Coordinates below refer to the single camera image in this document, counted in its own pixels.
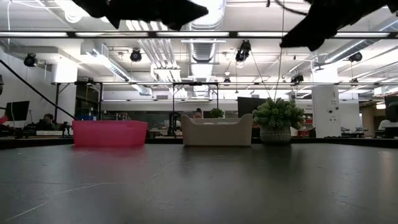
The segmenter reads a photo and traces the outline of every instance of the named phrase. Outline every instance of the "white pillar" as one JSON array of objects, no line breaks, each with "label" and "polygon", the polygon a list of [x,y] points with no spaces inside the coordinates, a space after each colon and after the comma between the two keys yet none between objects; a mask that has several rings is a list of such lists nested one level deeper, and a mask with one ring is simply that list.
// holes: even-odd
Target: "white pillar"
[{"label": "white pillar", "polygon": [[[59,60],[57,64],[52,66],[53,82],[65,83],[65,82],[75,82],[77,81],[77,64],[71,62],[69,59]],[[58,96],[58,105],[62,109],[66,110],[68,113],[75,115],[75,102],[76,102],[76,86],[69,85]],[[71,123],[73,118],[64,112],[58,110],[57,112],[57,122]]]},{"label": "white pillar", "polygon": [[[313,71],[314,82],[338,82],[337,69],[325,66],[323,70]],[[319,85],[312,87],[313,125],[317,138],[341,136],[339,111],[339,92],[337,85]]]}]

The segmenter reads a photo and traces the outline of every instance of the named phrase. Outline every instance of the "black object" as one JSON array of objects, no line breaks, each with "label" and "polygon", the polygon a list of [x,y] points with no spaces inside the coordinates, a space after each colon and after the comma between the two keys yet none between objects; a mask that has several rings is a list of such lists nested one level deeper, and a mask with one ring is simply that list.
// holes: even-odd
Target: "black object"
[{"label": "black object", "polygon": [[236,53],[235,60],[237,62],[244,62],[249,57],[251,51],[251,44],[249,40],[243,40],[238,52]]},{"label": "black object", "polygon": [[386,119],[389,121],[398,120],[398,96],[386,96],[384,97],[384,103],[386,104]]},{"label": "black object", "polygon": [[355,54],[349,56],[348,60],[350,62],[360,62],[360,61],[362,61],[362,58],[363,58],[363,56],[362,56],[361,52],[356,52]]},{"label": "black object", "polygon": [[119,28],[120,20],[161,21],[168,28],[180,30],[183,25],[208,14],[206,7],[188,0],[73,0],[90,16],[106,17]]},{"label": "black object", "polygon": [[2,86],[4,85],[4,81],[2,80],[2,75],[0,75],[0,95],[2,93]]},{"label": "black object", "polygon": [[282,38],[280,47],[308,47],[314,51],[324,43],[325,39],[336,35],[337,30],[355,24],[362,17],[385,5],[391,12],[398,10],[398,3],[395,0],[306,0],[306,2],[311,4],[307,16]]},{"label": "black object", "polygon": [[251,114],[258,106],[265,103],[266,99],[238,97],[238,117],[241,118],[245,114]]},{"label": "black object", "polygon": [[139,49],[133,49],[130,55],[130,59],[133,62],[140,62],[142,59],[141,53]]},{"label": "black object", "polygon": [[29,101],[7,103],[6,115],[9,121],[26,121]]},{"label": "black object", "polygon": [[24,65],[29,68],[36,67],[37,66],[36,54],[28,53],[24,60]]},{"label": "black object", "polygon": [[298,74],[298,75],[292,77],[290,82],[291,83],[300,83],[300,82],[303,82],[303,81],[304,81],[303,75],[302,74]]},{"label": "black object", "polygon": [[230,80],[229,78],[225,78],[225,79],[224,79],[224,82],[225,82],[225,83],[231,83],[231,80]]}]

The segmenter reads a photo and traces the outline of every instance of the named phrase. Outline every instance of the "pink plastic bin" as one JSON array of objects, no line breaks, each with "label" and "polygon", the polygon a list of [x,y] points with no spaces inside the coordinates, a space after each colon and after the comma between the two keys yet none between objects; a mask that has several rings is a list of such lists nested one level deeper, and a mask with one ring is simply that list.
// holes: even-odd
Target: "pink plastic bin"
[{"label": "pink plastic bin", "polygon": [[145,144],[148,123],[141,121],[73,121],[75,146],[130,147]]}]

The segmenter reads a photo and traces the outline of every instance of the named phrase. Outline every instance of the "scratch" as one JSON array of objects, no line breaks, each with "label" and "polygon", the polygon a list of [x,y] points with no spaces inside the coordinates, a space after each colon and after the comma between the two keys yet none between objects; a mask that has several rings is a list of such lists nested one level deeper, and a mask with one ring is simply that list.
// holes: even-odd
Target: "scratch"
[{"label": "scratch", "polygon": [[149,178],[151,179],[151,178],[155,177],[156,175],[160,174],[161,172],[163,172],[164,170],[166,170],[166,168],[167,168],[170,164],[172,164],[172,163],[173,163],[173,162],[167,164],[161,171],[157,172],[156,174],[152,175],[152,176],[149,177]]},{"label": "scratch", "polygon": [[193,162],[193,161],[189,161],[189,162],[184,163],[183,167],[185,167],[187,164],[190,164],[191,162]]},{"label": "scratch", "polygon": [[147,205],[148,202],[149,202],[150,200],[152,200],[152,198],[153,198],[158,192],[159,192],[159,191],[156,191],[152,196],[150,196],[150,197],[148,198],[148,200],[147,200],[142,206]]},{"label": "scratch", "polygon": [[63,192],[58,192],[57,194],[62,194],[62,193],[67,193],[67,192],[73,192],[73,191],[76,191],[76,190],[85,189],[85,188],[88,188],[88,187],[94,187],[94,186],[97,186],[97,185],[99,185],[99,184],[91,184],[91,185],[84,186],[84,187],[78,187],[78,188],[76,188],[76,189],[70,189],[70,190],[65,190],[65,191],[63,191]]},{"label": "scratch", "polygon": [[35,209],[38,209],[38,208],[40,208],[41,206],[43,206],[43,205],[45,205],[45,204],[47,204],[47,203],[49,203],[49,202],[45,202],[45,203],[43,203],[43,204],[41,204],[41,205],[38,205],[38,206],[36,206],[36,207],[34,207],[34,208],[31,208],[31,209],[29,209],[28,211],[22,212],[21,214],[18,214],[18,215],[14,216],[14,217],[11,217],[11,218],[7,219],[7,220],[4,221],[4,222],[6,223],[6,222],[8,222],[9,220],[12,220],[12,219],[14,219],[14,218],[17,218],[17,217],[23,215],[23,214],[26,214],[26,213],[28,213],[28,212],[31,212],[31,211],[35,210]]}]

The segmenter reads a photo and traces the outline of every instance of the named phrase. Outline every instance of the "table surface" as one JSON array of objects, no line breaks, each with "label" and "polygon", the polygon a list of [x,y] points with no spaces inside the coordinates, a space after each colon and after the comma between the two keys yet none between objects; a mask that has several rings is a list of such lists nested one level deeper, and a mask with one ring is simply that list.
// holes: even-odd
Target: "table surface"
[{"label": "table surface", "polygon": [[334,144],[0,151],[0,223],[397,223],[398,151]]}]

